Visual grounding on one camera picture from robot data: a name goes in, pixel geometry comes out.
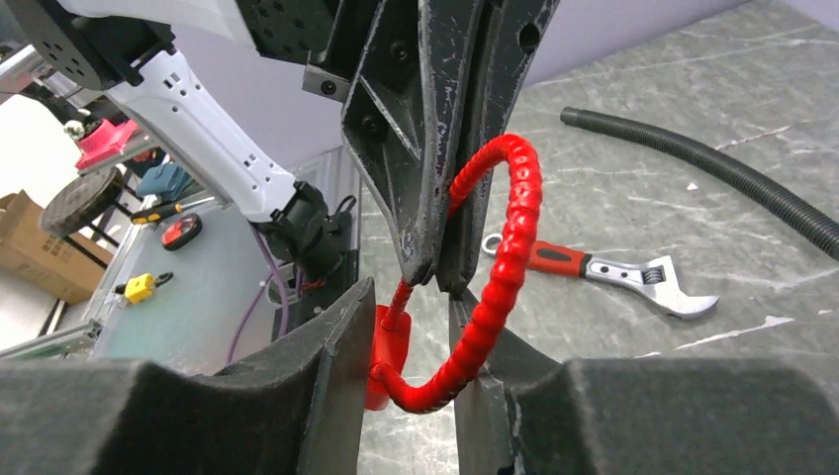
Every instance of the metal rail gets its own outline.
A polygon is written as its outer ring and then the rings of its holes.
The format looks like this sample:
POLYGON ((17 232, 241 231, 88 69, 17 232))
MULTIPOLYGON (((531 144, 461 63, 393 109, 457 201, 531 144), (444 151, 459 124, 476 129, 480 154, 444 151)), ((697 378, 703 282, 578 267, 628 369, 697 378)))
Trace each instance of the metal rail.
POLYGON ((91 320, 0 351, 0 359, 43 359, 80 351, 92 347, 101 332, 102 325, 91 320))

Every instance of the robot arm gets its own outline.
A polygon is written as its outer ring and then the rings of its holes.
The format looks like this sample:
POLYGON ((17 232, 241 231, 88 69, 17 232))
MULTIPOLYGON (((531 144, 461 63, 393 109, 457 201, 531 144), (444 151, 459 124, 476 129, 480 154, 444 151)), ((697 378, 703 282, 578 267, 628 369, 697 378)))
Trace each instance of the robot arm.
POLYGON ((275 254, 316 280, 336 270, 343 249, 335 233, 324 231, 332 220, 321 193, 271 160, 213 99, 174 47, 170 27, 145 20, 174 16, 253 47, 235 2, 9 0, 9 6, 26 19, 22 28, 53 69, 102 91, 156 133, 184 168, 238 206, 275 254))

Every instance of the black cable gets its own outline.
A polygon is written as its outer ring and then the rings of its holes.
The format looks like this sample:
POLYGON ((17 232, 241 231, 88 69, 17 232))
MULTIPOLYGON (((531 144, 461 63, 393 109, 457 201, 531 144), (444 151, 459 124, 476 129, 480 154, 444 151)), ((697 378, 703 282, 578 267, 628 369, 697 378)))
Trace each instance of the black cable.
POLYGON ((566 107, 560 120, 571 127, 646 145, 686 161, 728 183, 839 260, 839 224, 745 163, 693 139, 620 117, 566 107))

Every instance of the gray marble surface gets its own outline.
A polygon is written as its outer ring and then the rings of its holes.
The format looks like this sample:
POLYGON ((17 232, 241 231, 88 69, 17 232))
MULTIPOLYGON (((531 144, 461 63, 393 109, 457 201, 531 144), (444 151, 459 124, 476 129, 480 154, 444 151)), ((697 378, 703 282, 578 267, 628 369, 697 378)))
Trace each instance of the gray marble surface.
MULTIPOLYGON (((540 152, 540 238, 620 261, 671 254, 689 294, 722 296, 684 325, 637 296, 531 272, 509 328, 571 357, 774 355, 839 402, 839 265, 724 183, 668 155, 563 126, 573 106, 649 122, 717 146, 839 218, 839 34, 776 1, 754 1, 524 91, 510 132, 540 152)), ((504 222, 496 174, 486 232, 504 222)), ((384 219, 363 203, 362 272, 387 302, 398 265, 384 219)), ((492 260, 471 285, 480 291, 492 260)), ((448 355, 446 301, 434 284, 408 306, 406 377, 448 355)), ((451 406, 430 416, 393 407, 365 416, 360 474, 456 474, 451 406)))

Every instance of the blue object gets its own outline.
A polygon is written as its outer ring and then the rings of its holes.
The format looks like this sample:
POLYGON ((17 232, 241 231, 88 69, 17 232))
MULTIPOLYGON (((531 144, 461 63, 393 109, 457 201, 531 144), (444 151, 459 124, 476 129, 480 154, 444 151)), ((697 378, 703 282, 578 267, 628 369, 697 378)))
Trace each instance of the blue object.
POLYGON ((165 202, 175 201, 192 178, 176 163, 163 163, 149 169, 137 187, 140 196, 157 195, 165 202))

